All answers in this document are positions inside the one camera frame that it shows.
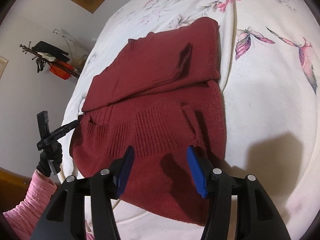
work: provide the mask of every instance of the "person's arm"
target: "person's arm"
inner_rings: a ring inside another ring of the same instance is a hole
[[[33,173],[25,200],[14,209],[3,213],[13,230],[31,236],[56,189],[57,186],[50,178],[36,170]]]
[[[86,232],[87,240],[94,240],[94,236]]]

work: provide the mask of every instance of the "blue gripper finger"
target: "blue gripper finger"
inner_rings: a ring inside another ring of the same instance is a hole
[[[202,198],[205,198],[208,195],[207,182],[192,146],[189,146],[187,149],[187,161],[197,192]]]
[[[132,165],[134,161],[134,149],[132,146],[129,146],[127,148],[127,151],[124,154],[123,158],[124,158],[124,163],[122,165],[121,171],[119,172],[119,175],[117,176],[117,183],[116,183],[116,186],[118,188],[116,194],[118,197],[120,197],[124,193],[125,187],[127,186],[129,175],[132,169]]]

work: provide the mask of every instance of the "red basket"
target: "red basket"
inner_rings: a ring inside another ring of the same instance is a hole
[[[69,65],[68,63],[65,63],[61,60],[58,60],[56,59],[56,62],[51,62],[49,64],[50,66],[50,71],[55,74],[56,76],[64,79],[64,80],[67,80],[69,77],[71,77],[71,74],[63,71],[62,69],[60,69],[59,67],[57,67],[57,65],[62,65],[63,67],[65,68],[68,68],[70,70],[73,70],[73,67],[71,65]]]

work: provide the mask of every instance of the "black glove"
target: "black glove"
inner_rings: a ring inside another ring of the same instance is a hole
[[[54,152],[54,154],[50,157],[48,157],[48,155],[49,155],[48,153],[43,151],[40,154],[40,161],[37,166],[37,170],[40,171],[46,177],[50,177],[50,175],[51,175],[51,169],[48,164],[48,160],[53,160],[52,164],[53,164],[57,173],[59,173],[61,171],[60,165],[62,163],[62,145],[60,143],[58,143],[58,148]]]

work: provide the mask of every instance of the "wall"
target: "wall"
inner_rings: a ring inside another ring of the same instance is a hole
[[[66,49],[62,38],[19,15],[9,12],[0,27],[0,55],[9,60],[0,79],[0,166],[24,176],[31,176],[39,162],[36,114],[47,110],[50,129],[58,128],[76,85],[75,79],[64,81],[48,67],[37,74],[33,55],[19,48],[30,40]]]
[[[105,0],[94,14],[70,0],[18,0],[12,10],[44,29],[65,29],[92,49],[107,20],[130,0]]]
[[[36,114],[47,110],[51,130],[62,122],[76,80],[64,81],[48,71],[36,73],[31,54],[19,45],[43,40],[65,51],[53,34],[65,29],[91,49],[108,18],[130,0],[106,0],[94,14],[70,0],[17,0],[0,26],[0,55],[9,60],[0,79],[0,167],[31,176],[39,161]]]

